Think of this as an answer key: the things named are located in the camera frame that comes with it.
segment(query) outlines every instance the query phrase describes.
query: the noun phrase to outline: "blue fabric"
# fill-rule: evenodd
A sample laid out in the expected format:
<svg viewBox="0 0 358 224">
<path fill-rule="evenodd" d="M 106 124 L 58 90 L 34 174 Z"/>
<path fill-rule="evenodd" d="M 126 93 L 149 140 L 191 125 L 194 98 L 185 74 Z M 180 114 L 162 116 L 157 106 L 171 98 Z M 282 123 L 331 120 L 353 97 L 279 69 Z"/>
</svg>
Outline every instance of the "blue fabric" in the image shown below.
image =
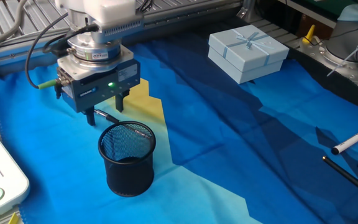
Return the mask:
<svg viewBox="0 0 358 224">
<path fill-rule="evenodd" d="M 109 101 L 97 107 L 156 133 L 155 180 L 134 198 L 106 185 L 97 140 L 107 121 L 88 126 L 23 73 L 0 78 L 2 140 L 31 184 L 20 207 L 26 223 L 358 223 L 358 189 L 321 160 L 328 155 L 358 178 L 358 143 L 339 156 L 329 152 L 358 131 L 358 107 L 295 61 L 238 85 L 194 34 L 131 50 L 163 121 L 127 108 L 119 114 Z M 31 75 L 41 83 L 55 69 Z"/>
</svg>

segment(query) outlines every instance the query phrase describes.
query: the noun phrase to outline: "black mesh cup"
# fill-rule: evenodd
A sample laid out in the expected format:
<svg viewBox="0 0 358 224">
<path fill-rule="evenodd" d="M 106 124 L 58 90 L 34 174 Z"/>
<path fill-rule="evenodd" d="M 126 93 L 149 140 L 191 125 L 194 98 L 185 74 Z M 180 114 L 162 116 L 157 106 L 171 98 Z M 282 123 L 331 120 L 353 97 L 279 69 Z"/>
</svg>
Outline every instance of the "black mesh cup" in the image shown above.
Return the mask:
<svg viewBox="0 0 358 224">
<path fill-rule="evenodd" d="M 133 197 L 151 186 L 155 136 L 149 127 L 136 121 L 119 122 L 102 133 L 98 147 L 114 193 Z"/>
</svg>

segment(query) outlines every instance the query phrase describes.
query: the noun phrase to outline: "sensor label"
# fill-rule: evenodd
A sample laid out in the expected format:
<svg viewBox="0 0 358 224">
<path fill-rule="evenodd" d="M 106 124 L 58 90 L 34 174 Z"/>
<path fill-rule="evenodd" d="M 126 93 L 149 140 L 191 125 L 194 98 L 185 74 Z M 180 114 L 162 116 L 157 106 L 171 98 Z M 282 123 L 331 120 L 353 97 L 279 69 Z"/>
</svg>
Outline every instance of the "sensor label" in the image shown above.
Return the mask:
<svg viewBox="0 0 358 224">
<path fill-rule="evenodd" d="M 88 94 L 90 94 L 90 93 L 94 93 L 94 92 L 96 92 L 96 90 L 98 90 L 96 87 L 95 88 L 93 88 L 93 89 L 91 89 L 91 90 L 88 90 L 88 91 L 86 91 L 86 92 L 83 92 L 83 93 L 81 93 L 80 95 L 78 95 L 78 97 L 83 97 L 83 96 L 86 96 L 86 95 L 88 95 Z"/>
<path fill-rule="evenodd" d="M 122 69 L 118 72 L 118 81 L 122 82 L 130 77 L 133 77 L 137 74 L 137 64 L 131 65 L 125 69 Z"/>
<path fill-rule="evenodd" d="M 85 57 L 85 52 L 83 52 L 83 51 L 77 50 L 77 51 L 76 51 L 76 54 L 77 54 L 78 56 Z"/>
<path fill-rule="evenodd" d="M 92 54 L 92 59 L 94 60 L 102 60 L 102 59 L 107 59 L 109 58 L 109 54 L 108 53 L 96 53 L 96 54 Z"/>
</svg>

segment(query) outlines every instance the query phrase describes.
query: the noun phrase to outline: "ribbon bow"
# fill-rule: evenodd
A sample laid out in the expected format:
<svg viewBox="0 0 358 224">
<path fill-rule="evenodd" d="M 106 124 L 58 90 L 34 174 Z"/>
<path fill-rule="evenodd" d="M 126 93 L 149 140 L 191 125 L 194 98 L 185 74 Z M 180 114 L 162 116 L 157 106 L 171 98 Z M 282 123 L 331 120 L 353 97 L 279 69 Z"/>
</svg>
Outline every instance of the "ribbon bow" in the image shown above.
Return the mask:
<svg viewBox="0 0 358 224">
<path fill-rule="evenodd" d="M 242 41 L 242 42 L 235 43 L 235 44 L 227 45 L 227 46 L 224 48 L 224 52 L 223 52 L 223 57 L 224 57 L 224 58 L 226 58 L 227 50 L 228 50 L 229 47 L 233 47 L 233 46 L 241 45 L 241 44 L 247 44 L 247 45 L 246 45 L 247 49 L 250 49 L 250 48 L 251 48 L 251 45 L 254 45 L 255 48 L 259 49 L 261 52 L 263 52 L 263 53 L 266 55 L 266 59 L 265 59 L 265 64 L 264 64 L 264 65 L 267 65 L 267 62 L 269 62 L 270 54 L 269 54 L 268 52 L 266 52 L 264 49 L 262 49 L 261 47 L 265 47 L 265 48 L 268 48 L 268 49 L 274 49 L 274 48 L 273 48 L 273 47 L 266 46 L 265 44 L 258 43 L 258 42 L 256 42 L 255 40 L 259 40 L 259 39 L 268 37 L 269 35 L 265 34 L 265 35 L 261 35 L 260 37 L 256 37 L 256 36 L 259 34 L 259 32 L 254 32 L 254 33 L 251 34 L 248 38 L 245 38 L 242 34 L 240 34 L 240 33 L 239 33 L 238 31 L 236 31 L 235 29 L 233 29 L 232 31 L 237 34 L 237 39 L 243 40 L 243 41 Z"/>
</svg>

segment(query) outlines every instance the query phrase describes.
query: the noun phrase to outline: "gift box lid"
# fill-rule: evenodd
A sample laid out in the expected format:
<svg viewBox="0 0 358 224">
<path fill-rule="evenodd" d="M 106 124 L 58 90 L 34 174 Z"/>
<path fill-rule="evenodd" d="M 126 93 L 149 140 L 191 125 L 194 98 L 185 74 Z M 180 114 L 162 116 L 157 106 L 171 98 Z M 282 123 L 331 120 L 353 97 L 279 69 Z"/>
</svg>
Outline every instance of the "gift box lid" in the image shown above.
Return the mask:
<svg viewBox="0 0 358 224">
<path fill-rule="evenodd" d="M 284 60 L 289 51 L 253 25 L 211 34 L 209 46 L 242 72 Z"/>
</svg>

